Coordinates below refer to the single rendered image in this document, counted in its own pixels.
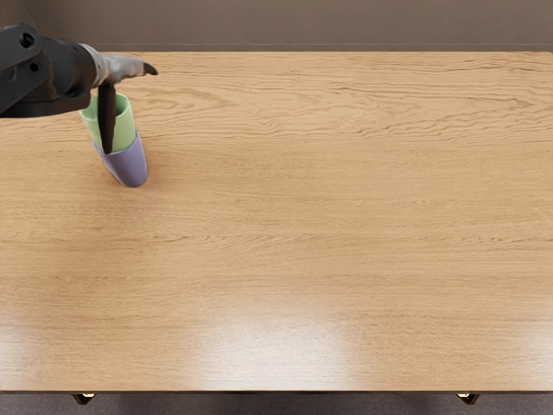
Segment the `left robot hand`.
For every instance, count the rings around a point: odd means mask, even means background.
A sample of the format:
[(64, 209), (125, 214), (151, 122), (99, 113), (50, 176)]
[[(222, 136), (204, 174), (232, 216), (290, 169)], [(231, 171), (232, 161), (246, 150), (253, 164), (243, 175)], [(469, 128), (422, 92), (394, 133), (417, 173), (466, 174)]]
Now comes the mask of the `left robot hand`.
[(117, 93), (115, 85), (123, 80), (157, 76), (158, 70), (146, 61), (122, 54), (103, 54), (95, 49), (89, 51), (96, 65), (96, 80), (92, 89), (98, 90), (97, 115), (102, 150), (110, 154), (117, 117)]

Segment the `light green cup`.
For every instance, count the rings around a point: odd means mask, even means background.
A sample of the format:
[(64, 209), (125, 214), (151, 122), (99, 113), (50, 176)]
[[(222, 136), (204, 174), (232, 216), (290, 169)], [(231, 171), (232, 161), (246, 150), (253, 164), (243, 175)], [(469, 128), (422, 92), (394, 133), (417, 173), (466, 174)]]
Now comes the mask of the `light green cup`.
[[(79, 115), (87, 129), (95, 147), (102, 152), (103, 147), (98, 123), (98, 96), (92, 95), (90, 105), (79, 111)], [(112, 153), (126, 150), (135, 141), (136, 127), (128, 98), (117, 93), (116, 96), (116, 123), (112, 143)]]

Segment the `lavender cup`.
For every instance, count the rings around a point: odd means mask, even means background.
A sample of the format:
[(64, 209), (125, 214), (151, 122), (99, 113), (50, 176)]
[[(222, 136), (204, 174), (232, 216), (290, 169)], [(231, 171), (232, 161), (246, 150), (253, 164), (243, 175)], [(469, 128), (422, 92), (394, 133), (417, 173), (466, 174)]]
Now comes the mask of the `lavender cup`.
[(121, 185), (137, 188), (146, 182), (148, 178), (147, 160), (138, 130), (135, 130), (132, 144), (124, 150), (106, 155), (94, 141), (92, 141), (92, 146), (104, 167)]

